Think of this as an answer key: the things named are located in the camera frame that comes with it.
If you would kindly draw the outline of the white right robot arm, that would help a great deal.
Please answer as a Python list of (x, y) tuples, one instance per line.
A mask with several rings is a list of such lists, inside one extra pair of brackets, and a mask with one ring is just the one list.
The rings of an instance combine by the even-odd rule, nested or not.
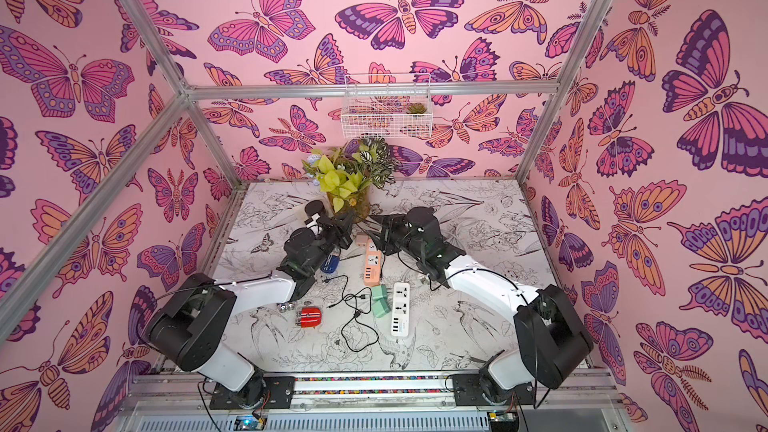
[(470, 295), (514, 326), (517, 349), (492, 356), (479, 369), (479, 387), (503, 403), (520, 386), (556, 390), (594, 350), (594, 341), (563, 289), (516, 282), (449, 242), (431, 207), (405, 214), (372, 215), (370, 237), (384, 255), (404, 253), (427, 277)]

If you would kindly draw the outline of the pink power strip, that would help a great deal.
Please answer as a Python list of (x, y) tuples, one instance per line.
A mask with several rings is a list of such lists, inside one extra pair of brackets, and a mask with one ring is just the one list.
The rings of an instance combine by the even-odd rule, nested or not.
[(381, 283), (383, 254), (372, 239), (368, 239), (365, 249), (363, 283), (367, 287), (375, 287)]

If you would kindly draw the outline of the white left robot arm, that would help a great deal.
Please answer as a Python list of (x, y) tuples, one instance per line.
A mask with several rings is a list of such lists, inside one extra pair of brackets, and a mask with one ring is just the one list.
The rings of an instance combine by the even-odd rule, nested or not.
[(193, 274), (152, 316), (141, 338), (182, 371), (222, 386), (236, 406), (264, 405), (263, 371), (224, 343), (225, 329), (240, 313), (303, 298), (332, 253), (352, 245), (353, 225), (351, 212), (312, 215), (307, 226), (292, 232), (284, 243), (285, 256), (278, 267), (253, 281), (224, 284), (203, 273)]

